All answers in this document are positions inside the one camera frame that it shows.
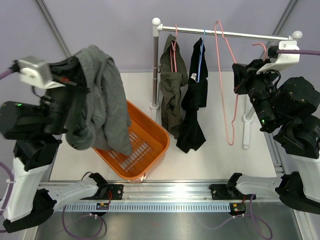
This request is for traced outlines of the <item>grey shorts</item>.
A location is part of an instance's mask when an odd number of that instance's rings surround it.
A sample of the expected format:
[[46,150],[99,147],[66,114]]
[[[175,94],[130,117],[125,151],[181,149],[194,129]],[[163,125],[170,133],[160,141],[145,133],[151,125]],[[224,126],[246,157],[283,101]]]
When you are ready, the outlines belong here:
[[131,155],[132,122],[114,59],[95,45],[83,48],[75,57],[84,73],[88,93],[73,100],[66,123],[67,143],[78,151],[96,148]]

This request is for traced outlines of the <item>blue wire hanger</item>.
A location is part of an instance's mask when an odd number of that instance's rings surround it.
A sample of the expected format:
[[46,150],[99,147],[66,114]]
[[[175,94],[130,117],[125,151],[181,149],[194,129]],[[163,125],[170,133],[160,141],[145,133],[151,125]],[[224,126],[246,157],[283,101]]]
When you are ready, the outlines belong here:
[[206,36],[206,28],[203,29],[203,36],[202,36],[202,42],[200,45],[200,51],[199,51],[199,59],[198,59],[198,71],[197,71],[197,80],[196,82],[200,82],[200,75],[201,75],[201,65],[202,65],[202,57],[203,57],[203,49],[204,49],[204,41]]

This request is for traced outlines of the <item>black shorts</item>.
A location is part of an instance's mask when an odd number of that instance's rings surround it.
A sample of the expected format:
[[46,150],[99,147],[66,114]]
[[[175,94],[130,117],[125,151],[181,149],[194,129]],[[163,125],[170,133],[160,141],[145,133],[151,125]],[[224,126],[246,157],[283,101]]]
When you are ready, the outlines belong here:
[[205,45],[202,53],[200,82],[197,83],[200,47],[202,38],[193,45],[190,60],[188,89],[182,99],[181,107],[185,111],[183,126],[180,131],[176,146],[188,153],[190,150],[197,151],[206,141],[204,133],[198,122],[198,110],[207,106],[208,98],[208,68],[205,58]]

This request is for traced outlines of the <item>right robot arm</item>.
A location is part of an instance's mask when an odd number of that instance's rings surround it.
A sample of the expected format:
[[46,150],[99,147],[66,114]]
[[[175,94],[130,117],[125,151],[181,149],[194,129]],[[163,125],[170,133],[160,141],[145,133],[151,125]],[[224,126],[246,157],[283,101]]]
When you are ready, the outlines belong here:
[[232,65],[234,92],[247,95],[260,122],[260,130],[274,133],[274,140],[292,156],[297,171],[276,177],[234,173],[226,184],[209,186],[213,200],[246,201],[277,198],[287,207],[320,212],[320,120],[314,115],[320,94],[304,77],[283,84],[280,70],[269,61],[255,59]]

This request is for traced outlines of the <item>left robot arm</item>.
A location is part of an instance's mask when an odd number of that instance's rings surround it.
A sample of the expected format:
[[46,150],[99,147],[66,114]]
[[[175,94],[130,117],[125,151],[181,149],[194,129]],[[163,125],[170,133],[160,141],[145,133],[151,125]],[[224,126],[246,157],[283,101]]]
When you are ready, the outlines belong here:
[[1,135],[15,141],[13,172],[0,209],[5,233],[39,226],[69,203],[84,198],[100,200],[108,192],[107,181],[98,173],[57,192],[39,188],[61,144],[57,136],[69,130],[66,121],[74,98],[89,91],[79,60],[69,57],[47,63],[27,56],[15,60],[0,76],[13,73],[19,73],[32,89],[44,89],[45,94],[38,105],[7,101],[0,107]]

